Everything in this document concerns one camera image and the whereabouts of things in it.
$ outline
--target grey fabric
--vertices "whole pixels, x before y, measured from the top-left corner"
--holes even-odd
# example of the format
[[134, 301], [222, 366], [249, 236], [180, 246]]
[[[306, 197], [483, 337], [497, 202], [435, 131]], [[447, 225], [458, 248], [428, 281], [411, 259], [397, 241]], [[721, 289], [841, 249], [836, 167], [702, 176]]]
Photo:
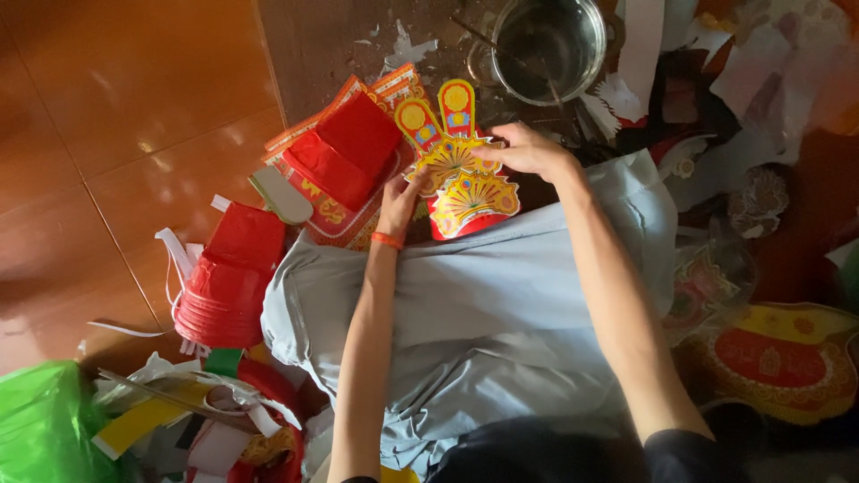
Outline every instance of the grey fabric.
[[[661, 313], [673, 293], [677, 212], [647, 151], [588, 179]], [[366, 254], [316, 246], [302, 233], [266, 292], [272, 354], [332, 398]], [[521, 416], [600, 417], [623, 395], [594, 337], [560, 205], [399, 258], [382, 463], [418, 476], [460, 435]]]

